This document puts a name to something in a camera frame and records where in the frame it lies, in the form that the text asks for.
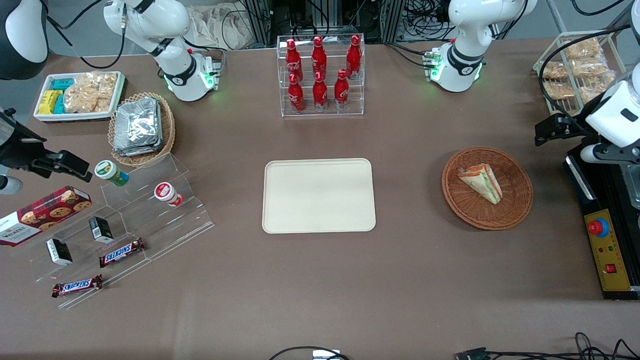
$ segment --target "red button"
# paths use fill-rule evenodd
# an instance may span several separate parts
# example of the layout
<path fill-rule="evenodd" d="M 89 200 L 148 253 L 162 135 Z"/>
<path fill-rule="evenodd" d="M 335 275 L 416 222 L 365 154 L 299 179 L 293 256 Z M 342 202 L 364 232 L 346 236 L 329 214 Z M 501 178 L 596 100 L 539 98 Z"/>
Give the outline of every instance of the red button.
<path fill-rule="evenodd" d="M 593 220 L 587 225 L 587 230 L 589 230 L 590 234 L 600 235 L 602 234 L 602 231 L 604 231 L 604 226 L 602 226 L 601 222 Z"/>

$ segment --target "yellow control panel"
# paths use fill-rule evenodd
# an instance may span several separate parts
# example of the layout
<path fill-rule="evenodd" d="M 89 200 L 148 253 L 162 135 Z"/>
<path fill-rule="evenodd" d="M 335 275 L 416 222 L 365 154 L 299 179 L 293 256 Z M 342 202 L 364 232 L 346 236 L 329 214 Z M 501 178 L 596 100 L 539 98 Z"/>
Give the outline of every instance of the yellow control panel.
<path fill-rule="evenodd" d="M 609 210 L 604 209 L 584 217 L 591 241 L 593 258 L 604 291 L 629 291 L 627 269 L 620 255 L 618 239 L 613 230 Z"/>

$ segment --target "small black box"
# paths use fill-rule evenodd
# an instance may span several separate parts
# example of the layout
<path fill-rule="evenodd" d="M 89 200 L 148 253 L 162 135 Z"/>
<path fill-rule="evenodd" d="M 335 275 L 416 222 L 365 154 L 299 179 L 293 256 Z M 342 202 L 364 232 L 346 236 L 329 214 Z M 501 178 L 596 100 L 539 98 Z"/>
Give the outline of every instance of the small black box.
<path fill-rule="evenodd" d="M 109 228 L 107 220 L 99 217 L 92 217 L 89 219 L 89 227 L 93 233 L 93 239 L 101 243 L 110 243 L 113 241 L 113 235 Z"/>
<path fill-rule="evenodd" d="M 71 253 L 66 243 L 58 239 L 47 240 L 47 249 L 49 249 L 49 255 L 51 261 L 58 265 L 67 266 L 73 262 L 71 259 Z"/>

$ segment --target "aluminum foil package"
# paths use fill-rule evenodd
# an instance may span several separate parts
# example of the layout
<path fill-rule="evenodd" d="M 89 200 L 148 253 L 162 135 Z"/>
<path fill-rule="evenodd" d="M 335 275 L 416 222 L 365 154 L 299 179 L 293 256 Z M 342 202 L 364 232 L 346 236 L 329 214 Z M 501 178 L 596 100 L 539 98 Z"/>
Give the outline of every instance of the aluminum foil package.
<path fill-rule="evenodd" d="M 121 156 L 146 154 L 163 146 L 160 104 L 152 97 L 125 102 L 115 119 L 113 150 Z"/>

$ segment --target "red and white cup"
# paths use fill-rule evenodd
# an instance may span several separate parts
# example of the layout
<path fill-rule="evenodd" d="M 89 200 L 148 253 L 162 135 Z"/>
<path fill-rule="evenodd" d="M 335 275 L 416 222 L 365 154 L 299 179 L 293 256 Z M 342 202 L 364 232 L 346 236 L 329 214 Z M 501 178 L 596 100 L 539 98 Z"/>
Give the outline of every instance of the red and white cup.
<path fill-rule="evenodd" d="M 182 204 L 182 194 L 175 191 L 170 183 L 159 183 L 154 190 L 156 199 L 166 202 L 169 206 L 178 206 Z"/>

